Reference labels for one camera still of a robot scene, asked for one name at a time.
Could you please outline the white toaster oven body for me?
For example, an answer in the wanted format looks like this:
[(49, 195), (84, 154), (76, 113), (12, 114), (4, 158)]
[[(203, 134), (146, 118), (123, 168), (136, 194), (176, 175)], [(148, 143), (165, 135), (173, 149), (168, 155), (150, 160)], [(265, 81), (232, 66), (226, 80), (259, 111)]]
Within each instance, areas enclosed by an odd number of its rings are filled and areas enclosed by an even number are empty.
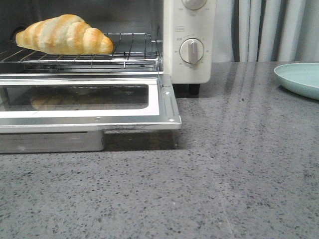
[[(0, 48), (15, 42), (15, 35), (35, 22), (75, 14), (106, 36), (149, 33), (153, 40), (162, 41), (161, 70), (103, 73), (166, 74), (175, 84), (201, 84), (207, 82), (211, 74), (215, 8), (213, 0), (207, 0), (198, 10), (187, 9), (181, 0), (3, 0), (0, 3)], [(195, 65), (184, 62), (179, 54), (182, 43), (190, 38), (198, 39), (204, 46), (203, 57)]]

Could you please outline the golden croissant bread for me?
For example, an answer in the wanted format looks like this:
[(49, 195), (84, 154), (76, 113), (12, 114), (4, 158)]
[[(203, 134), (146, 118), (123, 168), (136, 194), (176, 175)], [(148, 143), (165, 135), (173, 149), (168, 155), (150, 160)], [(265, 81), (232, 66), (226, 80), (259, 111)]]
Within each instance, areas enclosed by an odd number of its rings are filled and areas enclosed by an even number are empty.
[(57, 55), (110, 54), (113, 43), (81, 17), (64, 14), (36, 22), (15, 36), (19, 47)]

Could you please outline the light green plate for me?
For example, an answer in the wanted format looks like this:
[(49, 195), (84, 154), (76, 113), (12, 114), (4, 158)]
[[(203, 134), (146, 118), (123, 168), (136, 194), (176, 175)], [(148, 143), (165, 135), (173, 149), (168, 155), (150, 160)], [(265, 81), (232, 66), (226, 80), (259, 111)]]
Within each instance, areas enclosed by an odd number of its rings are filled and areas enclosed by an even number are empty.
[(319, 64), (291, 63), (277, 66), (274, 73), (285, 89), (311, 99), (319, 99)]

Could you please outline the lower timer knob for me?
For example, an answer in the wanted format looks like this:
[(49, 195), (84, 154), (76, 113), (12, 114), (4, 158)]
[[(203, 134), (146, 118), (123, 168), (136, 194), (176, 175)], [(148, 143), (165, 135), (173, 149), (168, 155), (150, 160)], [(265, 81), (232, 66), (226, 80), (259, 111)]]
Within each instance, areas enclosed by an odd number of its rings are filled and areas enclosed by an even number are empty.
[(182, 43), (179, 54), (184, 62), (195, 65), (203, 57), (204, 46), (198, 39), (190, 38)]

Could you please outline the oven door with glass window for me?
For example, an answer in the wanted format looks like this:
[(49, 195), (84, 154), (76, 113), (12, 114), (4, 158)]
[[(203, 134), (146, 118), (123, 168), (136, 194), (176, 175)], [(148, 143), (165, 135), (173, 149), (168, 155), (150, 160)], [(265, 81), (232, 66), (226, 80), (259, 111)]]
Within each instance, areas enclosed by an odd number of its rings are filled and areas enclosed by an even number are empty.
[(178, 129), (171, 80), (158, 74), (3, 74), (1, 133)]

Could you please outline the black oven foot right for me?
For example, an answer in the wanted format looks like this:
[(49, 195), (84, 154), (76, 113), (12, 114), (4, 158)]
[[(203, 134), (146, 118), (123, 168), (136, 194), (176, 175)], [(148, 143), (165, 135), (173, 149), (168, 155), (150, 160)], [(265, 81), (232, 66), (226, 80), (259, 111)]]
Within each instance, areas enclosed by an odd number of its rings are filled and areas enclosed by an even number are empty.
[(200, 84), (189, 84), (188, 85), (188, 92), (192, 96), (196, 96), (199, 94)]

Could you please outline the upper temperature knob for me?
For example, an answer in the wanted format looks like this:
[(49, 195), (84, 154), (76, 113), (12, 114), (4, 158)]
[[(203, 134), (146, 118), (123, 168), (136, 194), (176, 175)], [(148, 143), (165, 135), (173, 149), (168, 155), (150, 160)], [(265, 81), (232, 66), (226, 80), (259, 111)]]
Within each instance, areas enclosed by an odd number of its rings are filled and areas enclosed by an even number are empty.
[(206, 4), (207, 0), (182, 0), (183, 5), (189, 10), (198, 10)]

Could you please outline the grey white curtain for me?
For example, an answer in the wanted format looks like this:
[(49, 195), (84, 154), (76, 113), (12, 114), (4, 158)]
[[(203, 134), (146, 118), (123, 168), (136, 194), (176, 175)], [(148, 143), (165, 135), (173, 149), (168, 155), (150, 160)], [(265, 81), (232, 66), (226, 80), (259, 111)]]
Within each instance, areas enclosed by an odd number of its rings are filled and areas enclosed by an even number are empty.
[(319, 60), (317, 0), (219, 0), (213, 62)]

